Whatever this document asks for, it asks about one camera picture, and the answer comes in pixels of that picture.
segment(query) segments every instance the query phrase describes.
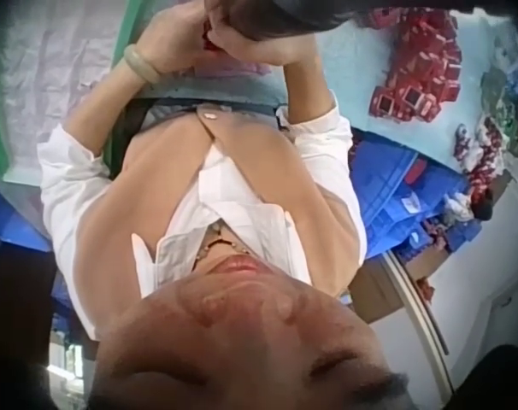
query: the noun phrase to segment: eyebrow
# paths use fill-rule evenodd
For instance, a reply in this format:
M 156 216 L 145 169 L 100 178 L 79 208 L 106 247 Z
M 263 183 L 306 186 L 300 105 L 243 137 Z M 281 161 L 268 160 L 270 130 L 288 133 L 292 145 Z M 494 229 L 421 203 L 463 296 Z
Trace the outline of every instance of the eyebrow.
M 388 399 L 395 399 L 407 393 L 409 378 L 402 373 L 388 373 L 380 381 L 366 384 L 352 392 L 351 403 L 375 405 Z

